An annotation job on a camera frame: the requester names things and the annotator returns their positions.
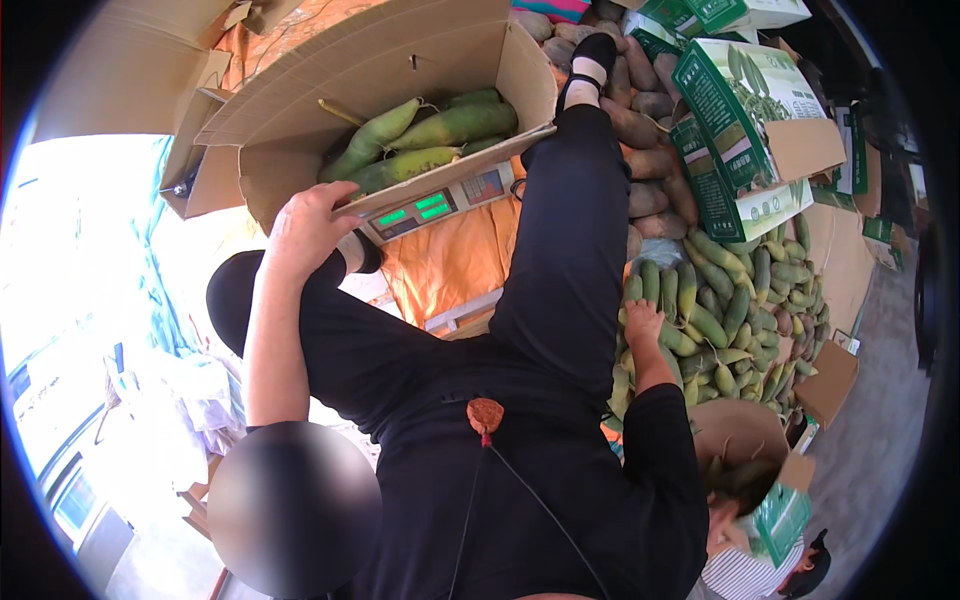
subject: woman's right hand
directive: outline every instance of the woman's right hand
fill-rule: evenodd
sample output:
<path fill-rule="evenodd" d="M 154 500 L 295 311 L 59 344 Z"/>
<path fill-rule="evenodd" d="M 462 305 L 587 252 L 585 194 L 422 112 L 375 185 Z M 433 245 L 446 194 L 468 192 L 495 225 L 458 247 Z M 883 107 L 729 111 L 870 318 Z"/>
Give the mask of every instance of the woman's right hand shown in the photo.
<path fill-rule="evenodd" d="M 629 344 L 634 342 L 657 342 L 660 337 L 660 327 L 663 325 L 663 312 L 657 312 L 657 303 L 648 302 L 641 298 L 636 302 L 627 300 L 627 328 L 624 338 Z"/>

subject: white sock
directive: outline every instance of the white sock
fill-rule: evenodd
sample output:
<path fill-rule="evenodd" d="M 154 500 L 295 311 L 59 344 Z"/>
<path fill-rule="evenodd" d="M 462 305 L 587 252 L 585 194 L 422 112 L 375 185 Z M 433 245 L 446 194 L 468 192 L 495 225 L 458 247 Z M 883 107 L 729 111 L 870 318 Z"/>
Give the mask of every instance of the white sock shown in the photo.
<path fill-rule="evenodd" d="M 573 73 L 588 75 L 595 79 L 601 87 L 607 83 L 607 71 L 594 59 L 587 57 L 577 57 L 573 60 Z M 600 106 L 600 92 L 590 82 L 575 80 L 570 82 L 570 87 L 566 89 L 566 98 L 564 99 L 564 110 L 576 105 Z"/>
<path fill-rule="evenodd" d="M 364 258 L 367 256 L 360 238 L 353 231 L 337 243 L 337 250 L 340 251 L 347 262 L 347 275 L 359 271 L 360 267 L 363 266 Z"/>

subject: black pants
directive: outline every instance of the black pants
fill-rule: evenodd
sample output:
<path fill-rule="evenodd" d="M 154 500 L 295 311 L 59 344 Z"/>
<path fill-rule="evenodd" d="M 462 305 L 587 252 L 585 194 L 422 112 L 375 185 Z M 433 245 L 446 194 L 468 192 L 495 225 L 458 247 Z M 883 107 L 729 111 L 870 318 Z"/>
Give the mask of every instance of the black pants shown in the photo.
<path fill-rule="evenodd" d="M 381 442 L 398 422 L 477 396 L 599 417 L 612 387 L 630 182 L 604 111 L 573 107 L 556 125 L 521 157 L 523 209 L 490 333 L 446 342 L 336 289 L 346 266 L 334 252 L 300 303 L 313 397 Z M 241 356 L 262 256 L 232 256 L 207 287 L 210 320 Z"/>

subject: green led display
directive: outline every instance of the green led display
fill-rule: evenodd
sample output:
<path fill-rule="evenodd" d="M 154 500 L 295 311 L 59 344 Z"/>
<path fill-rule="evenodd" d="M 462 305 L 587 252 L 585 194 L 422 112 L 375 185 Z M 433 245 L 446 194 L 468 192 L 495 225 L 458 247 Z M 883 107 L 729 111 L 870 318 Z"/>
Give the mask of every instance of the green led display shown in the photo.
<path fill-rule="evenodd" d="M 405 210 L 403 210 L 403 209 L 401 208 L 401 209 L 398 210 L 397 212 L 392 212 L 392 213 L 390 213 L 389 215 L 387 215 L 386 217 L 381 217 L 381 218 L 377 219 L 376 222 L 377 222 L 379 225 L 387 226 L 387 225 L 389 225 L 390 223 L 392 223 L 393 221 L 398 221 L 398 220 L 402 219 L 402 218 L 405 217 L 405 216 L 407 216 L 407 211 L 405 211 Z"/>
<path fill-rule="evenodd" d="M 423 210 L 423 209 L 427 208 L 428 206 L 432 206 L 433 204 L 436 204 L 436 203 L 438 203 L 438 202 L 442 202 L 443 199 L 444 199 L 444 192 L 440 192 L 440 193 L 434 194 L 433 196 L 431 196 L 431 197 L 429 197 L 429 198 L 424 198 L 423 200 L 417 202 L 417 204 L 416 204 L 417 210 Z"/>
<path fill-rule="evenodd" d="M 430 217 L 436 217 L 437 215 L 439 215 L 439 214 L 441 214 L 441 213 L 447 212 L 449 209 L 450 209 L 450 207 L 447 206 L 446 203 L 443 203 L 443 204 L 440 204 L 439 206 L 434 206 L 433 208 L 430 208 L 429 210 L 424 210 L 424 211 L 420 214 L 420 217 L 421 217 L 424 221 L 426 221 L 426 220 L 429 219 Z"/>

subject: striped shirt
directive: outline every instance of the striped shirt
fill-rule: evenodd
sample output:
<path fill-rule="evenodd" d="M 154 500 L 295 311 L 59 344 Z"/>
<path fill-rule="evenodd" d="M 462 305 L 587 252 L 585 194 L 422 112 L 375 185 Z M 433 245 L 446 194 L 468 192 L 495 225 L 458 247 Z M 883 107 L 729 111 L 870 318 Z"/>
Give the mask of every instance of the striped shirt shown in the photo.
<path fill-rule="evenodd" d="M 777 591 L 804 555 L 804 537 L 800 536 L 780 568 L 763 563 L 737 548 L 728 548 L 704 566 L 707 587 L 726 600 L 757 600 Z"/>

